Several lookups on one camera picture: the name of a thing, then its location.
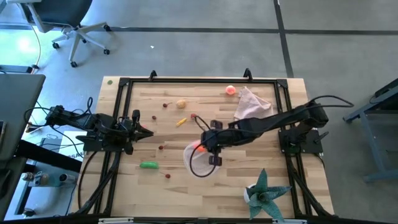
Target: towel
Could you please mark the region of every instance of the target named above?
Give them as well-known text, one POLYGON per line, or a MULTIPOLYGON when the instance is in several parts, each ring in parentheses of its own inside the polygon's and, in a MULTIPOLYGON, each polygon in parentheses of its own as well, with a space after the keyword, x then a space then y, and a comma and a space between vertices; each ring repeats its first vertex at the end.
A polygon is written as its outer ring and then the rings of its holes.
POLYGON ((266 118, 274 114, 271 103, 256 96, 246 86, 242 88, 239 95, 241 99, 235 111, 236 119, 266 118))

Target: artificial plant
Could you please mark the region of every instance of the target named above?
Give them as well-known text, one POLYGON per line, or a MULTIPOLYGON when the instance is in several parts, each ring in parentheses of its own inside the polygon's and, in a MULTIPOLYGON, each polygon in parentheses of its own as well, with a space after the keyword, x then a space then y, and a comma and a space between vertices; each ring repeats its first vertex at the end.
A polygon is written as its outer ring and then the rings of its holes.
POLYGON ((263 169, 255 186, 246 188, 250 198, 250 219, 258 215, 263 209, 272 218, 284 221, 274 199, 288 192, 292 187, 268 187, 267 172, 263 169))

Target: concrete floor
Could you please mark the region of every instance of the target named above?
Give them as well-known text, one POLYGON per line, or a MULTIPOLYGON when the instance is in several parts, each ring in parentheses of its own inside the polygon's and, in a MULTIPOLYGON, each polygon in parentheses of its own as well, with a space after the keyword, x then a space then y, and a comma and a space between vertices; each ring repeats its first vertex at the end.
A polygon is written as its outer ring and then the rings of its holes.
MULTIPOLYGON (((395 0, 280 0, 280 5, 286 29, 398 30, 395 0)), ((0 21, 21 22, 18 13, 7 6, 0 21)), ((272 0, 119 0, 117 4, 95 0, 82 24, 101 21, 115 27, 277 29, 272 0)), ((240 77, 249 67, 255 77, 287 77, 279 34, 92 32, 111 55, 80 44, 78 68, 68 62, 70 41, 60 43, 58 50, 51 47, 50 41, 58 35, 59 31, 39 34, 39 73, 47 76, 39 98, 43 106, 85 108, 89 96, 97 100, 105 75, 149 75, 156 70, 160 76, 240 77)), ((309 98, 334 94, 358 108, 397 78, 397 36, 287 35, 287 45, 294 77, 304 78, 309 98)), ((0 63, 30 65, 38 54, 31 30, 0 30, 0 48, 0 63)), ((350 111, 326 109, 330 122, 322 129, 330 132, 323 146, 335 213, 396 223, 398 180, 362 181, 376 166, 360 123, 348 125, 341 119, 350 111)), ((44 120, 41 111, 34 116, 44 120)))

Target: pot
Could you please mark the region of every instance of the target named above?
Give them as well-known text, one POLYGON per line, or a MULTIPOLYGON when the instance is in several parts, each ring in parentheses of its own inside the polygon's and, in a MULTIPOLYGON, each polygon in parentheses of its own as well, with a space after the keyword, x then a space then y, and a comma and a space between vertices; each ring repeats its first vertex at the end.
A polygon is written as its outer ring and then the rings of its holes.
MULTIPOLYGON (((248 188, 250 189, 250 188, 254 187, 255 185, 256 184, 252 184, 252 185, 248 186, 248 188)), ((246 188, 243 190, 243 199, 246 203, 250 202, 250 198, 249 198, 248 192, 246 191, 246 188)))

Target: wooden table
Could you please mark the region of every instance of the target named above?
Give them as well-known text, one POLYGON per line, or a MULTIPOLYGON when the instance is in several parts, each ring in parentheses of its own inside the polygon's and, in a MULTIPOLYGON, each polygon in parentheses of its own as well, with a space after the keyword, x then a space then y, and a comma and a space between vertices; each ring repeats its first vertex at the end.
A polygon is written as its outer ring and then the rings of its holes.
MULTIPOLYGON (((104 77, 96 113, 112 115, 120 77, 104 77)), ((307 102, 304 80, 287 79, 293 107, 307 102)), ((247 86, 254 94, 272 103, 276 113, 274 88, 265 84, 237 84, 237 92, 247 86)), ((129 116, 134 109, 141 111, 141 124, 155 132, 151 138, 134 143, 134 153, 122 155, 116 183, 112 216, 127 217, 211 217, 249 218, 249 207, 243 200, 246 186, 256 183, 262 168, 268 173, 270 186, 288 186, 285 157, 280 153, 277 130, 264 133, 250 144, 223 149, 223 166, 210 177, 192 176, 183 163, 183 150, 200 138, 202 130, 190 120, 192 113, 206 122, 222 121, 224 127, 233 121, 238 94, 227 96, 222 83, 134 83, 129 116), (185 109, 175 102, 186 99, 185 109), (163 108, 163 103, 172 103, 163 108), (182 118, 188 121, 176 127, 182 118), (157 161, 159 170, 140 169, 142 161, 157 161)), ((119 111, 121 116, 126 90, 119 111)), ((88 165, 81 186, 84 203, 98 185, 104 153, 99 152, 88 165)), ((325 171, 319 158, 302 155, 308 188, 323 207, 333 213, 325 171)), ((106 204, 108 188, 104 191, 101 211, 106 204)), ((298 189, 300 208, 304 211, 302 193, 298 189)), ((275 200, 285 218, 294 217, 291 194, 275 200)), ((77 210, 73 201, 72 212, 77 210)), ((258 218, 269 218, 261 212, 258 218)))

